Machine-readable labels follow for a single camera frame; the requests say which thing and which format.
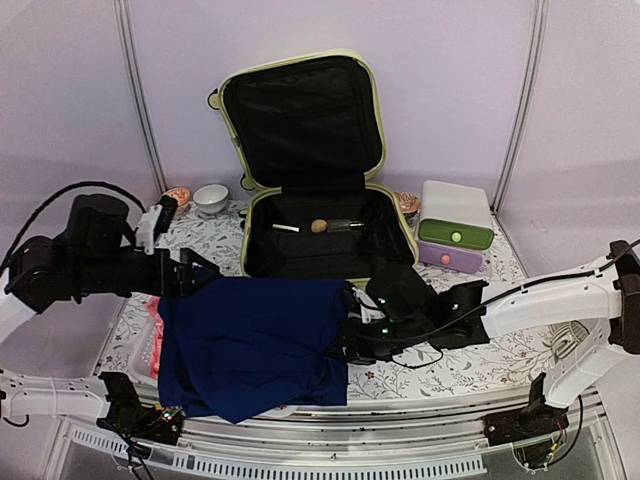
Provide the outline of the pink printed garment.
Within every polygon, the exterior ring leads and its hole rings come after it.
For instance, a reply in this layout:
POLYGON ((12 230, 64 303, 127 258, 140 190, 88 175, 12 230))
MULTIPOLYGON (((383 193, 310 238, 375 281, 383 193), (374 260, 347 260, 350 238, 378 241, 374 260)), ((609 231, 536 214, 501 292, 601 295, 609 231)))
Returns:
POLYGON ((146 310, 151 319, 154 322, 153 327, 153 345, 151 350, 151 359, 150 359, 150 375, 151 378, 156 380, 158 378, 159 369, 160 369, 160 357, 162 350, 162 343, 164 337, 164 321, 159 314, 159 303, 160 299, 158 297, 152 297, 149 302, 146 304, 146 310))

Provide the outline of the dark blue garment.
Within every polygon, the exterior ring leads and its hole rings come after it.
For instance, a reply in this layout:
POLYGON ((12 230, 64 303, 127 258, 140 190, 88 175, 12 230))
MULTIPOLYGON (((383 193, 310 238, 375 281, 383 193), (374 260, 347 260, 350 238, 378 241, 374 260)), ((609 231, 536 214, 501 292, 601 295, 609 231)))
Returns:
POLYGON ((349 287, 225 277, 189 298, 161 298, 160 403, 234 424, 280 406, 345 405, 348 367, 328 352, 349 287))

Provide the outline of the white plastic mesh basket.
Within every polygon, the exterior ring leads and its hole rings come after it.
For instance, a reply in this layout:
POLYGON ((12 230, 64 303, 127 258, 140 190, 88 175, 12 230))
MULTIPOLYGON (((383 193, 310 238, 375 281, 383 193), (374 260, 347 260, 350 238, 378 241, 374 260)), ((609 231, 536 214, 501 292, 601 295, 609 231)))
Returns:
POLYGON ((155 321, 149 314, 146 314, 139 337, 129 357, 127 371, 129 376, 138 383, 156 388, 157 380, 151 376, 154 332, 155 321))

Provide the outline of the light green hard-shell suitcase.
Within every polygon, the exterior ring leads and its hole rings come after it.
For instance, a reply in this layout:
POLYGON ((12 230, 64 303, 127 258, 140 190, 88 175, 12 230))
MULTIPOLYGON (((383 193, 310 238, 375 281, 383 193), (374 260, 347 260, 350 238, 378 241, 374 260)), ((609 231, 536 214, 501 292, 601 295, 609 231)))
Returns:
POLYGON ((241 248, 254 278, 367 281, 418 249, 394 193, 375 182, 386 158, 376 83, 366 61, 329 50, 229 76, 208 98, 227 127, 252 193, 241 248), (313 233, 316 219, 365 226, 313 233), (272 224, 300 227, 299 233, 272 224))

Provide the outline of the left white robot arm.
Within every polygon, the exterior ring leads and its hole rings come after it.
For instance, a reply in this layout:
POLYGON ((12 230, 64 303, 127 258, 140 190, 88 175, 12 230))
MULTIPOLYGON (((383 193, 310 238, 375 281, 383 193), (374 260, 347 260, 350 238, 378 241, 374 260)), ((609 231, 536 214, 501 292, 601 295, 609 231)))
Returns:
POLYGON ((112 302, 96 300, 79 313, 68 304, 107 294, 186 298, 220 278, 216 265, 190 249, 172 259, 157 247, 176 209, 176 200, 164 196, 130 226, 125 202, 79 195, 61 233, 25 239, 10 250, 1 266, 5 421, 76 415, 128 434, 168 422, 169 415, 141 405, 126 374, 91 373, 98 336, 106 331, 98 323, 112 302))

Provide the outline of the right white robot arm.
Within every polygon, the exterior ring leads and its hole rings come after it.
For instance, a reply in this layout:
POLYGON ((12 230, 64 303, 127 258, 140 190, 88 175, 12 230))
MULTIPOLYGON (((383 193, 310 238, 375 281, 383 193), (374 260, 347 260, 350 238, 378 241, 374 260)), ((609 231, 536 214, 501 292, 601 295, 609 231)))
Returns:
POLYGON ((580 322, 587 337, 530 387, 517 427, 537 436, 556 411, 624 358, 639 352, 637 242, 614 241, 607 256, 517 285, 475 280, 436 291, 411 267, 389 264, 363 289, 345 288, 348 317, 330 353, 351 364, 390 362, 429 343, 438 350, 486 344, 516 331, 580 322))

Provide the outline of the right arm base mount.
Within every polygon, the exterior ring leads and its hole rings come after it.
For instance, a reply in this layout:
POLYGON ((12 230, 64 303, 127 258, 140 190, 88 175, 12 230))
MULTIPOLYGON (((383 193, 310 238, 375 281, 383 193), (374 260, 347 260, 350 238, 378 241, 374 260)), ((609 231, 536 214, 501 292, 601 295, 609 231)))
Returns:
POLYGON ((490 446, 515 445, 525 442, 514 451, 516 461, 528 470, 548 467, 555 457, 565 429, 569 426, 568 408, 546 404, 543 393, 546 374, 538 375, 529 388, 524 407, 491 413, 483 417, 483 433, 490 446))

